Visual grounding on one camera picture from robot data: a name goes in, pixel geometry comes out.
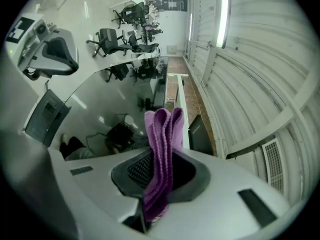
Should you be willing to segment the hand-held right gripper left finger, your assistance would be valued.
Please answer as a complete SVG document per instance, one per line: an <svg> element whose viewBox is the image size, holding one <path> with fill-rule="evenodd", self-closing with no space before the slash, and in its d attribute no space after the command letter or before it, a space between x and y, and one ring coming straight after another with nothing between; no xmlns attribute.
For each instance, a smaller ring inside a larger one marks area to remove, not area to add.
<svg viewBox="0 0 320 240"><path fill-rule="evenodd" d="M47 149L53 174L79 234L138 234L123 222L134 218L147 231L140 201L124 196L112 181L112 170L122 162L148 151L139 148L91 159L65 161L61 153Z"/></svg>

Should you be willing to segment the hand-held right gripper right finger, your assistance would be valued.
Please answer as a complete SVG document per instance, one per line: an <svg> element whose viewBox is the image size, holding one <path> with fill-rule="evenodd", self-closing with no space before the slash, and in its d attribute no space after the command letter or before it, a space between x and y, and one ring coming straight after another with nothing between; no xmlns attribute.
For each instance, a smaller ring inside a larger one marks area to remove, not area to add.
<svg viewBox="0 0 320 240"><path fill-rule="evenodd" d="M181 149L210 179L194 200L171 203L147 233L124 226L126 240L272 240L287 230L306 205L291 206L273 187L233 162Z"/></svg>

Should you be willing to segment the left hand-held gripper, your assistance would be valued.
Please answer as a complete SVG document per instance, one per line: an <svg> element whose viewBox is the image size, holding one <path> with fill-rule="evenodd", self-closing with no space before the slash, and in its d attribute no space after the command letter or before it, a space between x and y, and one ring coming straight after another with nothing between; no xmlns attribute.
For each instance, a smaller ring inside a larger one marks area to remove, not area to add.
<svg viewBox="0 0 320 240"><path fill-rule="evenodd" d="M4 42L13 64L32 81L40 76L69 76L79 68L78 48L72 33L59 28L49 36L43 17L39 13L18 16ZM35 59L41 45L41 56Z"/></svg>

